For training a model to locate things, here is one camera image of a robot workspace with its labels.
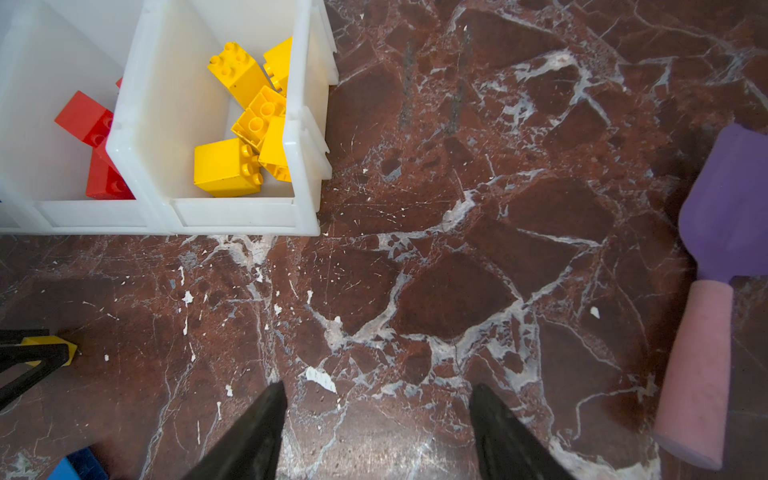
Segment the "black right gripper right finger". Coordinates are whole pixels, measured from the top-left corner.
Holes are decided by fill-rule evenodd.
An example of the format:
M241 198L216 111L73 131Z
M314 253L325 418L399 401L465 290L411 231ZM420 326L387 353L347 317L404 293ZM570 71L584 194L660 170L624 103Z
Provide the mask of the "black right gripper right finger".
M574 479L489 386L473 386L469 413L482 479Z

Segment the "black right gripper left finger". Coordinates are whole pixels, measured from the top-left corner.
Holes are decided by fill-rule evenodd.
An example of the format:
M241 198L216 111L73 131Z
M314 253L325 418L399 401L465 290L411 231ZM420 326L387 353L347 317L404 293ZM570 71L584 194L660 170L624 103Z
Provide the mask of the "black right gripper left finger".
M270 384L183 479L275 479L287 406L284 383Z

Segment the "long red lego brick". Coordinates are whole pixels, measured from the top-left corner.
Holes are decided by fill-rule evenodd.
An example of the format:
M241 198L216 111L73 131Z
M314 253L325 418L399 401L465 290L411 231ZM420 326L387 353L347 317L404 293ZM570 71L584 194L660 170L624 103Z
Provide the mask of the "long red lego brick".
M96 200L134 200L130 188L112 164L106 142L93 149L87 179L87 197Z

